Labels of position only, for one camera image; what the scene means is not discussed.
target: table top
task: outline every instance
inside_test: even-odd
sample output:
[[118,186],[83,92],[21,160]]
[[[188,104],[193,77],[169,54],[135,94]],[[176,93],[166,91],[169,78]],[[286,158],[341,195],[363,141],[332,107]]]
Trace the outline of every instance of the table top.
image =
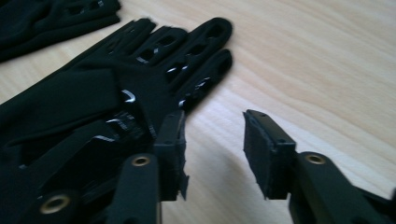
[[131,20],[192,30],[233,23],[228,76],[188,117],[188,198],[163,223],[291,223],[265,201],[243,152],[242,112],[270,115],[297,150],[328,156],[350,182],[389,198],[396,187],[396,2],[121,1],[121,22],[0,63],[0,104]]

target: glove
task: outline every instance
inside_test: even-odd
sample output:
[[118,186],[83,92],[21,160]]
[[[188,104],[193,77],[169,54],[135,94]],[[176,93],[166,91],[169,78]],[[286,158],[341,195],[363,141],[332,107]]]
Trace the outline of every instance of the glove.
[[0,219],[59,189],[103,198],[127,157],[152,150],[165,116],[189,113],[231,68],[228,21],[154,28],[132,21],[0,105]]
[[117,0],[10,0],[0,7],[0,62],[119,22]]

